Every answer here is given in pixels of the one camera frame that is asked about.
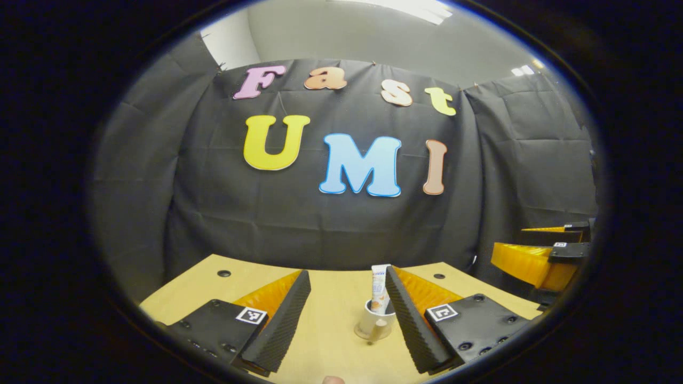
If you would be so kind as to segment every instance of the letter u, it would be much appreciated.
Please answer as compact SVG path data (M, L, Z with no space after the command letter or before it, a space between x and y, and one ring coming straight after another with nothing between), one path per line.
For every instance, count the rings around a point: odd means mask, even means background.
M285 147L279 154L266 152L268 129L277 119L274 116L259 115L247 119L247 138L245 139L245 160L256 169L277 171L289 167L296 160L301 146L304 125L311 122L307 116L285 116L287 124Z

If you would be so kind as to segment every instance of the toothpaste tube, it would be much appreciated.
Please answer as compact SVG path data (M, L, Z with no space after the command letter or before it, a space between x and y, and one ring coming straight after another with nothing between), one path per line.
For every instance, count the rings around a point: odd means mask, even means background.
M380 315L385 314L389 304L389 294L385 286L388 266L391 266L391 264L372 266L372 302L370 303L370 310Z

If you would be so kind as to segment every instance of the black cloth backdrop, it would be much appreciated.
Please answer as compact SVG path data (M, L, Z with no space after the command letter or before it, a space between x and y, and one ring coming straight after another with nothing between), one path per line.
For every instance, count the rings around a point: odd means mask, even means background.
M257 98L233 100L250 67L287 72ZM307 90L309 72L345 71L340 90ZM384 101L381 82L410 87L413 104ZM453 96L455 116L427 87ZM266 149L279 153L287 115L306 115L297 160L279 171L242 154L253 115L277 121ZM318 190L328 148L347 133L365 154L379 136L402 142L398 197ZM442 195L426 195L428 139L443 142ZM145 299L211 253L305 269L369 269L447 262L504 288L515 282L490 260L494 241L520 228L595 216L590 140L550 81L524 76L459 87L385 65L350 60L273 61L218 72L198 36L160 58L100 134L90 180L93 232L122 288Z

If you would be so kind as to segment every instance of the gray wall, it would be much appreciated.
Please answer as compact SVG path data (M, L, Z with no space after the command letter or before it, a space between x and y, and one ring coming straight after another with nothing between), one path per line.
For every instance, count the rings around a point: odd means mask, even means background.
M513 76L532 54L488 21L460 9L440 25L396 10L325 0L268 0L249 8L262 61L375 61L463 88Z
M223 70L260 63L247 9L237 11L201 30L204 44Z

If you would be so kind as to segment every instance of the letter m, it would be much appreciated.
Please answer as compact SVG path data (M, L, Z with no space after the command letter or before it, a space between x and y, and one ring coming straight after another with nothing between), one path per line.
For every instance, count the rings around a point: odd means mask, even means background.
M372 182L367 192L373 196L396 197L401 188L396 184L396 152L401 148L401 141L393 137L378 137L362 156L351 136L333 133L325 136L323 141L330 148L327 176L320 183L323 193L343 193L346 185L342 183L342 170L354 193L363 188L367 177L372 172Z

